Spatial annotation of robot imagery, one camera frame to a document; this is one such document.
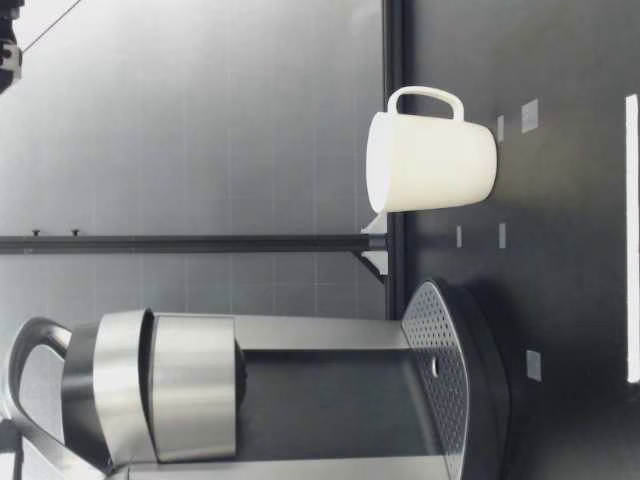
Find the white mug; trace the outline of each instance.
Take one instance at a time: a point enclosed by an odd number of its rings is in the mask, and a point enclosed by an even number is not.
[[[399,114],[398,98],[425,95],[447,102],[453,118]],[[389,97],[369,127],[367,191],[377,213],[458,207],[486,199],[496,178],[497,154],[488,128],[464,121],[451,93],[403,87]]]

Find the gray wall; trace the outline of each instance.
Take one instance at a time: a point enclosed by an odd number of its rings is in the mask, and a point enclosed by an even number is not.
[[[28,2],[23,43],[68,3]],[[379,4],[81,3],[0,97],[0,235],[358,231],[372,218],[364,148],[382,103]],[[0,292],[1,354],[32,315],[381,317],[384,301],[346,254],[4,257]],[[37,352],[24,386],[57,434],[60,372]],[[25,479],[52,475],[28,452]]]

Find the perforated drip tray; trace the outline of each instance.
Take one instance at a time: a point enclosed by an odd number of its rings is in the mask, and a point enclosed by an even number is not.
[[[414,351],[416,366],[438,429],[447,469],[460,477],[469,416],[469,380],[451,314],[432,283],[413,297],[402,328]]]
[[[439,455],[409,352],[247,353],[238,460]]]
[[[509,391],[498,350],[476,302],[463,288],[427,282],[414,294],[402,328],[449,478],[499,478]]]

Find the stainless steel coffee machine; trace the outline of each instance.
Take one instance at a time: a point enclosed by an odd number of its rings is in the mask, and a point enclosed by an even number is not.
[[[64,358],[64,444],[19,401],[38,345]],[[402,322],[146,310],[70,331],[34,318],[2,393],[72,480],[495,479],[508,414],[480,311],[441,281]]]

